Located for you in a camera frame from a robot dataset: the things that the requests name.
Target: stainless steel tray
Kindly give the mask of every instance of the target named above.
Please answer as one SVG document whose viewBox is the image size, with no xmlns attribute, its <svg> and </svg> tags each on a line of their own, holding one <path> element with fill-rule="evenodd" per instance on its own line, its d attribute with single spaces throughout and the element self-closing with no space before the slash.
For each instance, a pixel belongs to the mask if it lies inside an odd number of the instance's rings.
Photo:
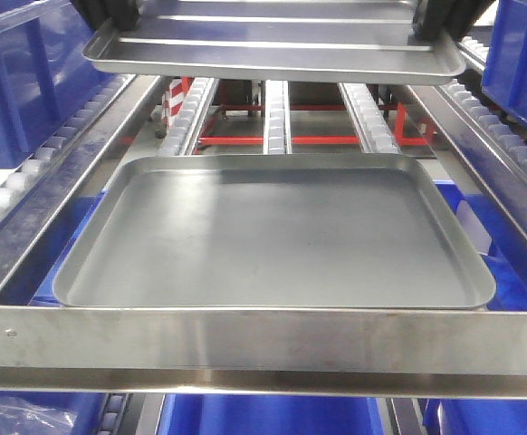
<svg viewBox="0 0 527 435">
<path fill-rule="evenodd" d="M 54 282 L 66 305 L 471 308 L 494 281 L 398 155 L 125 166 Z"/>
<path fill-rule="evenodd" d="M 146 0 L 134 31 L 85 47 L 111 73 L 306 82 L 444 84 L 465 70 L 446 35 L 417 41 L 415 2 Z"/>
</svg>

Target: plastic bag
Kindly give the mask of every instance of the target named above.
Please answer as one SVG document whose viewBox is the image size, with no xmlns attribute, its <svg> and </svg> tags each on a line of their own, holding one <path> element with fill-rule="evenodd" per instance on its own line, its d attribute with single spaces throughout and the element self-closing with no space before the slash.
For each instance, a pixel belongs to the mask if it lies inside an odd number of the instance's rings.
<svg viewBox="0 0 527 435">
<path fill-rule="evenodd" d="M 0 435 L 70 435 L 75 421 L 74 412 L 0 397 Z"/>
</svg>

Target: red metal frame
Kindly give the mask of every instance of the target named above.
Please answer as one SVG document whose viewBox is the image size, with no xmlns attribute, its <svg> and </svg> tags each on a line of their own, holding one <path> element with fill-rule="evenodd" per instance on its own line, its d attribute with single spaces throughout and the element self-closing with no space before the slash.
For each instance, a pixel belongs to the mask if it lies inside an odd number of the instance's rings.
<svg viewBox="0 0 527 435">
<path fill-rule="evenodd" d="M 182 77 L 183 89 L 188 92 L 192 78 Z M 219 95 L 221 105 L 207 120 L 205 127 L 201 131 L 198 142 L 199 147 L 210 146 L 263 146 L 263 136 L 209 136 L 209 133 L 217 123 L 219 115 L 225 116 L 228 111 L 264 111 L 263 104 L 227 104 L 225 83 L 220 83 Z M 404 135 L 404 127 L 407 121 L 407 110 L 402 104 L 380 104 L 378 108 L 382 111 L 397 111 L 394 135 L 399 146 L 423 146 L 430 143 L 435 134 L 434 125 L 426 125 L 425 137 L 409 138 Z M 290 107 L 291 111 L 344 111 L 343 104 L 294 104 Z M 356 136 L 294 136 L 293 145 L 359 145 L 359 138 Z"/>
<path fill-rule="evenodd" d="M 397 144 L 401 147 L 404 146 L 423 146 L 428 145 L 433 139 L 435 134 L 435 126 L 431 123 L 426 124 L 425 137 L 424 138 L 408 138 L 405 136 L 405 123 L 407 121 L 407 109 L 401 103 L 397 107 L 397 120 L 394 126 L 394 137 L 397 140 Z"/>
</svg>

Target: tray rim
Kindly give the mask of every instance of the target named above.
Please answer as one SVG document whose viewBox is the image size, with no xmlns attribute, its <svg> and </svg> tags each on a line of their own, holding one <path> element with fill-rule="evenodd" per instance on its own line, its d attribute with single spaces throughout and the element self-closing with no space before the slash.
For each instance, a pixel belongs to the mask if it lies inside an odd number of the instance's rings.
<svg viewBox="0 0 527 435">
<path fill-rule="evenodd" d="M 435 225 L 444 235 L 444 240 L 450 245 L 450 252 L 455 255 L 455 259 L 461 262 L 461 268 L 466 272 L 467 278 L 477 289 L 487 293 L 482 302 L 468 306 L 359 306 L 359 307 L 338 307 L 326 306 L 316 307 L 319 311 L 326 310 L 378 310 L 378 309 L 398 309 L 398 310 L 474 310 L 485 306 L 490 302 L 496 292 L 496 282 L 493 274 L 484 263 L 481 256 L 476 252 L 473 243 L 459 224 L 451 208 L 446 204 L 440 191 L 436 188 L 433 180 L 428 176 L 423 166 L 416 160 L 399 154 L 363 154 L 363 153 L 340 153 L 340 154 L 292 154 L 292 155 L 215 155 L 215 156 L 188 156 L 188 157 L 144 157 L 135 159 L 124 165 L 111 181 L 107 193 L 101 203 L 94 210 L 89 222 L 77 237 L 74 245 L 70 249 L 66 258 L 62 262 L 59 271 L 53 279 L 53 294 L 56 299 L 65 306 L 90 307 L 90 308 L 163 308 L 163 309 L 188 309 L 188 310 L 290 310 L 291 307 L 269 306 L 244 306 L 244 305 L 203 305 L 189 307 L 174 306 L 132 306 L 121 305 L 90 305 L 90 304 L 71 304 L 67 296 L 72 289 L 73 278 L 76 277 L 82 268 L 83 259 L 87 258 L 91 251 L 91 246 L 100 235 L 106 225 L 109 215 L 116 207 L 120 196 L 129 183 L 139 175 L 162 172 L 162 171 L 181 171 L 181 170 L 315 170 L 315 169 L 389 169 L 400 170 L 408 174 L 415 184 L 419 186 L 420 196 L 428 212 L 437 216 Z M 296 309 L 310 309 L 303 305 Z"/>
<path fill-rule="evenodd" d="M 189 75 L 189 68 L 193 63 L 169 63 L 133 61 L 125 59 L 108 59 L 106 53 L 120 32 L 107 20 L 87 42 L 82 50 L 82 55 L 92 62 L 93 66 L 106 73 L 137 73 L 158 74 L 169 76 Z M 438 57 L 438 62 L 446 66 L 445 72 L 376 72 L 376 71 L 329 71 L 306 70 L 303 68 L 269 67 L 264 65 L 201 65 L 201 75 L 220 79 L 253 79 L 253 80 L 287 80 L 301 81 L 301 74 L 306 74 L 307 82 L 326 82 L 326 74 L 333 77 L 332 82 L 373 82 L 378 77 L 378 82 L 387 84 L 414 84 L 414 85 L 442 85 L 449 83 L 455 76 L 463 73 L 466 62 L 460 54 L 456 44 L 446 31 L 442 31 L 439 38 L 432 43 L 432 52 Z"/>
</svg>

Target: blue bin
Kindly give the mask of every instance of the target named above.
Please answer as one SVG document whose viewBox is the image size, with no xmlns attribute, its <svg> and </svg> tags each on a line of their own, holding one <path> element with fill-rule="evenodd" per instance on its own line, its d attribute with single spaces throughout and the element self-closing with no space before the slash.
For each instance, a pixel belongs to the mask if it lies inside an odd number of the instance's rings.
<svg viewBox="0 0 527 435">
<path fill-rule="evenodd" d="M 67 0 L 0 0 L 0 168 L 14 168 L 109 78 L 82 55 L 91 30 Z"/>
<path fill-rule="evenodd" d="M 171 394 L 158 435 L 382 435 L 376 399 Z"/>
<path fill-rule="evenodd" d="M 483 90 L 527 127 L 527 0 L 500 0 Z"/>
<path fill-rule="evenodd" d="M 34 405 L 76 413 L 71 435 L 91 435 L 98 429 L 105 396 L 92 392 L 0 391 L 0 397 L 16 397 Z"/>
<path fill-rule="evenodd" d="M 432 400 L 426 416 L 429 435 L 444 433 L 444 428 L 455 435 L 527 435 L 527 401 Z"/>
</svg>

